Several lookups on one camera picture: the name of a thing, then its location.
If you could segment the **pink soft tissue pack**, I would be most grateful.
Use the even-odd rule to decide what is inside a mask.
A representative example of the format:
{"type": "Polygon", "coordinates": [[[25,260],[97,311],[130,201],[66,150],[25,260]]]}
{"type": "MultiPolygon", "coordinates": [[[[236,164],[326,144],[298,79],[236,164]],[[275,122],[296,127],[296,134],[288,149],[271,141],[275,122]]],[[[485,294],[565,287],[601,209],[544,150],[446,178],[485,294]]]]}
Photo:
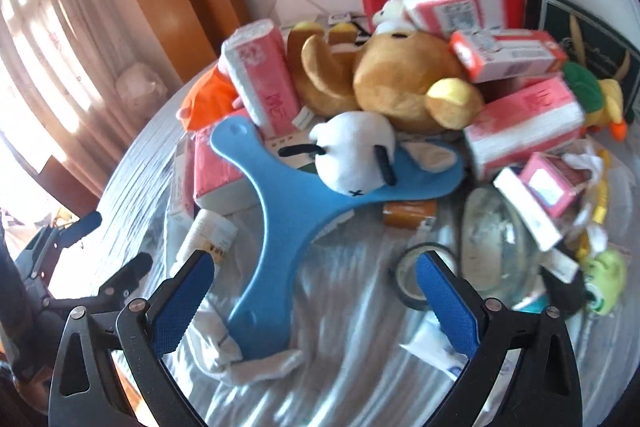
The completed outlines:
{"type": "Polygon", "coordinates": [[[464,129],[477,179],[576,140],[585,114],[570,88],[552,77],[499,98],[464,129]]]}

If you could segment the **small green frog toy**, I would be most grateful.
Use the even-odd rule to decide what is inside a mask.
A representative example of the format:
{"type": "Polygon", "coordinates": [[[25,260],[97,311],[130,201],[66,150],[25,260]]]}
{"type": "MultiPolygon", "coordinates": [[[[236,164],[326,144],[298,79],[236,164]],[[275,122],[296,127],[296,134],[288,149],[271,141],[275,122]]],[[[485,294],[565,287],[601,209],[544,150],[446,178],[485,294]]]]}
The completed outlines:
{"type": "Polygon", "coordinates": [[[627,261],[615,248],[588,258],[582,264],[587,305],[591,312],[608,315],[620,301],[627,284],[627,261]]]}

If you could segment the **orange plush toy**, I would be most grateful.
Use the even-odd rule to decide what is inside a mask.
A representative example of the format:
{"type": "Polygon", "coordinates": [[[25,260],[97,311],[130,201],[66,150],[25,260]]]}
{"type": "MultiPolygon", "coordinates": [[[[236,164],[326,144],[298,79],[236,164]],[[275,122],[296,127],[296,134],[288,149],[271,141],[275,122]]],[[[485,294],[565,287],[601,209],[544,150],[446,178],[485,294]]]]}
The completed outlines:
{"type": "Polygon", "coordinates": [[[198,132],[239,108],[231,79],[215,65],[195,81],[177,113],[186,131],[198,132]]]}

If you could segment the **blue plastic hanger board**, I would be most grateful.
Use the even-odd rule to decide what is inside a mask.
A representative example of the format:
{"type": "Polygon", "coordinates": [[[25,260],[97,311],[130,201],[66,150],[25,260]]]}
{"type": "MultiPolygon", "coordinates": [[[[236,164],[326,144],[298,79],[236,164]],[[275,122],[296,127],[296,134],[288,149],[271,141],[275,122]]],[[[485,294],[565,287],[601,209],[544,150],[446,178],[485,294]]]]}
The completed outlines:
{"type": "Polygon", "coordinates": [[[448,169],[423,170],[401,148],[394,165],[396,185],[347,196],[332,191],[315,174],[285,165],[268,152],[246,117],[230,116],[216,124],[209,143],[245,174],[262,205],[262,252],[228,318],[228,331],[247,360],[265,359],[288,349],[295,273],[309,244],[329,222],[371,204],[441,198],[453,192],[464,176],[460,154],[434,141],[434,146],[452,154],[454,163],[448,169]]]}

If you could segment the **white dog plush head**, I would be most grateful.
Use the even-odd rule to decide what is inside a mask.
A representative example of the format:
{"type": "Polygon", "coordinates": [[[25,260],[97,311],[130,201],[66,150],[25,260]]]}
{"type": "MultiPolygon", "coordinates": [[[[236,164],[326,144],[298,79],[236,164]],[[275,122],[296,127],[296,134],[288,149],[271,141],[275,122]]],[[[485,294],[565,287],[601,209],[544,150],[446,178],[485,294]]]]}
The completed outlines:
{"type": "Polygon", "coordinates": [[[309,143],[278,150],[280,157],[308,155],[321,181],[347,196],[367,195],[383,186],[395,186],[396,135],[381,114],[345,112],[316,124],[309,143]]]}

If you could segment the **pink white tissue pack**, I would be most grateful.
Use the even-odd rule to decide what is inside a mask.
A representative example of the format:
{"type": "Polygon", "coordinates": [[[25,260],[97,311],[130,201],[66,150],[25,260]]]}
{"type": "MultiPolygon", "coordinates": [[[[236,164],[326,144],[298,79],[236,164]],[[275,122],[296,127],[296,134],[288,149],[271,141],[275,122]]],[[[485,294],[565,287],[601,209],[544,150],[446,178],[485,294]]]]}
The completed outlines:
{"type": "Polygon", "coordinates": [[[222,43],[221,58],[262,135],[274,139],[294,133],[300,106],[280,28],[269,18],[238,28],[222,43]]]}

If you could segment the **green duck plush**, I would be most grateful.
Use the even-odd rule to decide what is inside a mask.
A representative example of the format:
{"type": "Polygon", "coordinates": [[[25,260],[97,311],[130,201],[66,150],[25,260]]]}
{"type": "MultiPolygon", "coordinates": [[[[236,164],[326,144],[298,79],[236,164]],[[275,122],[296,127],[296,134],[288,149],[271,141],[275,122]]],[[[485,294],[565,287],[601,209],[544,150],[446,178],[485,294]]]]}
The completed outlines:
{"type": "Polygon", "coordinates": [[[564,81],[573,92],[585,113],[584,129],[608,129],[614,140],[627,138],[628,126],[624,117],[624,96],[615,79],[598,79],[584,66],[567,62],[562,68],[564,81]]]}

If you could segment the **brown teddy bear plush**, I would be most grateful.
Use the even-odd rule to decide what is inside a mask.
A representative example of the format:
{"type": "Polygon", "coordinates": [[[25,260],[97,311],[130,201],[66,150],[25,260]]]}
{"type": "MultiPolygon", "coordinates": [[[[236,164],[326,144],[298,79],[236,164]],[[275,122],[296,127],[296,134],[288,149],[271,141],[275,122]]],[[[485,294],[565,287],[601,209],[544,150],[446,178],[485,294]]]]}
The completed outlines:
{"type": "Polygon", "coordinates": [[[445,40],[399,26],[358,37],[353,23],[303,22],[288,33],[288,69],[312,113],[365,110],[414,134],[462,130],[480,115],[483,95],[445,40]]]}

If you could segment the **red white medicine box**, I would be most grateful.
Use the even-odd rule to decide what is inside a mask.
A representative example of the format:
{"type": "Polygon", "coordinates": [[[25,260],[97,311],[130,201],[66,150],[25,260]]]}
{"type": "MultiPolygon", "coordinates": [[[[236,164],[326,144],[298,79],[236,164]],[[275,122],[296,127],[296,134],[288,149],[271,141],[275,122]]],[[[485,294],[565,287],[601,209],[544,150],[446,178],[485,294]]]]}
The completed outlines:
{"type": "Polygon", "coordinates": [[[449,45],[472,83],[552,74],[568,61],[559,43],[543,30],[457,30],[449,45]]]}

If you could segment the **dark green gift bag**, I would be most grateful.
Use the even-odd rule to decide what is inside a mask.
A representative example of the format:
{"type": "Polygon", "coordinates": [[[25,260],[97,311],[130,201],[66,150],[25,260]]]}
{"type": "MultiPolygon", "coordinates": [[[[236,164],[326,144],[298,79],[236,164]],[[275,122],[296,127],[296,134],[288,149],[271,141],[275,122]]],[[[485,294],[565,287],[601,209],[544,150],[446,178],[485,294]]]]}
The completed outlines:
{"type": "Polygon", "coordinates": [[[627,38],[568,0],[526,0],[525,27],[547,31],[570,59],[585,59],[585,68],[600,79],[615,78],[624,97],[627,124],[636,120],[639,93],[639,49],[627,38]]]}

